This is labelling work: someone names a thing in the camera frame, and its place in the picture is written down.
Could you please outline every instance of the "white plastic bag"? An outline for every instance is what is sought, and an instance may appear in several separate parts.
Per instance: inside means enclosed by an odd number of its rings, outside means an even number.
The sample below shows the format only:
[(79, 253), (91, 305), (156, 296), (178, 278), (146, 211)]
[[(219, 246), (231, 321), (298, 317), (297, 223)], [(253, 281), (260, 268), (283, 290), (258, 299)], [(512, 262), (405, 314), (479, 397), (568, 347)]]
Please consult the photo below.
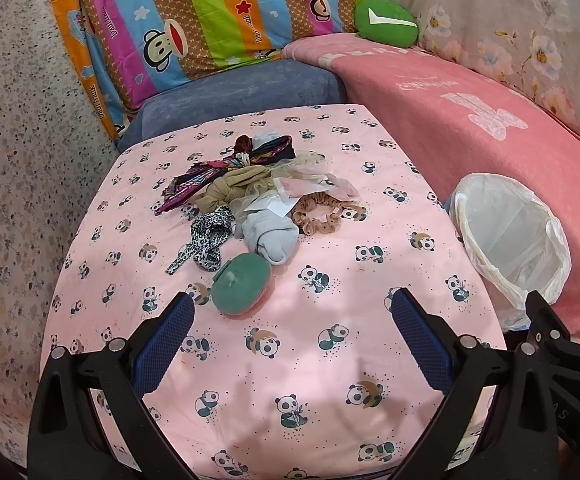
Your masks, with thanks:
[(570, 274), (561, 222), (526, 186), (492, 173), (463, 177), (447, 206), (502, 329), (528, 328), (528, 292), (553, 304)]

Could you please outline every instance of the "green pouch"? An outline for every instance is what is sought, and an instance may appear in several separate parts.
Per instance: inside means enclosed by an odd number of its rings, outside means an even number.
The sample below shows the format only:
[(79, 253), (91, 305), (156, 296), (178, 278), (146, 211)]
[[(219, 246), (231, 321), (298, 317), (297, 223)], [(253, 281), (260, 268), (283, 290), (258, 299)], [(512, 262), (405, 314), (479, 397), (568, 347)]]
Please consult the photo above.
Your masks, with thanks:
[(406, 9), (390, 0), (363, 0), (355, 9), (355, 26), (366, 40), (401, 48), (417, 41), (417, 22)]
[(243, 314), (263, 296), (271, 275), (270, 264), (258, 254), (239, 254), (212, 278), (212, 302), (228, 316)]

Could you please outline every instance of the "pink blanket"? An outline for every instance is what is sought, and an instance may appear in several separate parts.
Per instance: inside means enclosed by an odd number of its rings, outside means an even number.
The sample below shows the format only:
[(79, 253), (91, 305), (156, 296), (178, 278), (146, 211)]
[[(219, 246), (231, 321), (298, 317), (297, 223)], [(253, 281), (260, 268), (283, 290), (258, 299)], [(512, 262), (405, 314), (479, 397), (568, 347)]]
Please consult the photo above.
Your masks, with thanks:
[[(360, 208), (343, 210), (332, 234), (301, 237), (292, 259), (273, 268), (265, 300), (227, 318), (212, 303), (214, 272), (192, 258), (173, 275), (165, 272), (189, 243), (199, 211), (153, 211), (166, 183), (192, 161), (216, 160), (241, 134), (271, 130), (292, 135), (296, 150), (325, 155), (358, 189)], [(246, 250), (231, 238), (221, 246), (222, 262)], [(57, 344), (74, 353), (127, 338), (183, 290), (195, 301), (194, 324), (144, 403), (199, 476), (382, 472), (400, 462), (442, 400), (388, 311), (399, 286), (457, 334), (504, 347), (448, 215), (368, 110), (332, 105), (212, 121), (137, 144), (119, 158), (68, 251), (42, 363)], [(483, 422), (491, 394), (471, 430)], [(132, 464), (105, 397), (94, 396), (116, 456)], [(464, 456), (466, 449), (469, 443), (460, 447)]]
[(555, 310), (580, 340), (579, 137), (515, 91), (420, 50), (332, 34), (295, 41), (284, 57), (339, 75), (440, 197), (481, 171), (516, 178), (547, 203), (572, 254)]

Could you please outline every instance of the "panda print bedsheet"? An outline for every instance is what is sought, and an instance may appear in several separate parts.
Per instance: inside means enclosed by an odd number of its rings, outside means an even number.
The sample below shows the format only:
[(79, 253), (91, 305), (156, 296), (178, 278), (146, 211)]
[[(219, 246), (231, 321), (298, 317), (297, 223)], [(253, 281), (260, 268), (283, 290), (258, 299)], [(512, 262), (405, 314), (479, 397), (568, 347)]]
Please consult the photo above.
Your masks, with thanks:
[[(326, 157), (360, 192), (333, 234), (300, 237), (252, 311), (212, 304), (212, 272), (191, 260), (165, 272), (190, 241), (192, 205), (155, 216), (164, 186), (234, 140), (276, 131)], [(234, 238), (222, 260), (246, 251)], [(103, 348), (157, 316), (180, 290), (195, 322), (160, 387), (144, 397), (183, 460), (205, 478), (341, 478), (388, 472), (442, 400), (392, 322), (407, 286), (457, 333), (504, 341), (483, 283), (435, 194), (363, 107), (270, 110), (192, 126), (121, 155), (68, 251), (52, 301), (42, 366), (54, 346)], [(133, 459), (101, 392), (96, 406), (117, 457)], [(483, 423), (483, 397), (468, 432)], [(458, 455), (469, 449), (460, 447)]]

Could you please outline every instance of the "pink sofa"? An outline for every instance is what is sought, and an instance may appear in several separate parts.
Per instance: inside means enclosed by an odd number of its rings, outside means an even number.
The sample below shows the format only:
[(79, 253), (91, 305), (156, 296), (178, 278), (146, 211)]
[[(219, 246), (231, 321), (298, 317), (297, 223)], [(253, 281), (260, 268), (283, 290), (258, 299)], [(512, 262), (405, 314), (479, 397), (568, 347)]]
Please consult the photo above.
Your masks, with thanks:
[(572, 272), (555, 310), (580, 341), (580, 138), (521, 94), (419, 49), (334, 34), (284, 57), (327, 68), (365, 105), (440, 199), (469, 173), (516, 178), (561, 220)]

